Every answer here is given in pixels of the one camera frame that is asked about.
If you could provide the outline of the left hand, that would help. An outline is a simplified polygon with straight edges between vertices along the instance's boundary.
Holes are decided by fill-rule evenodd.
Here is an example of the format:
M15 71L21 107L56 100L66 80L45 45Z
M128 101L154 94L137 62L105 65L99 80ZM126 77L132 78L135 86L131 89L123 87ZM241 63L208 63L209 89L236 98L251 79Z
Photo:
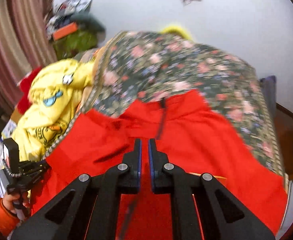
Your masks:
M4 197L2 198L2 204L3 206L11 213L16 214L16 210L14 207L14 202L18 201L20 199L20 194L15 193L15 194L8 194L7 192L4 194ZM28 198L28 192L23 192L22 193L22 203L23 206L26 208L29 208L30 202Z

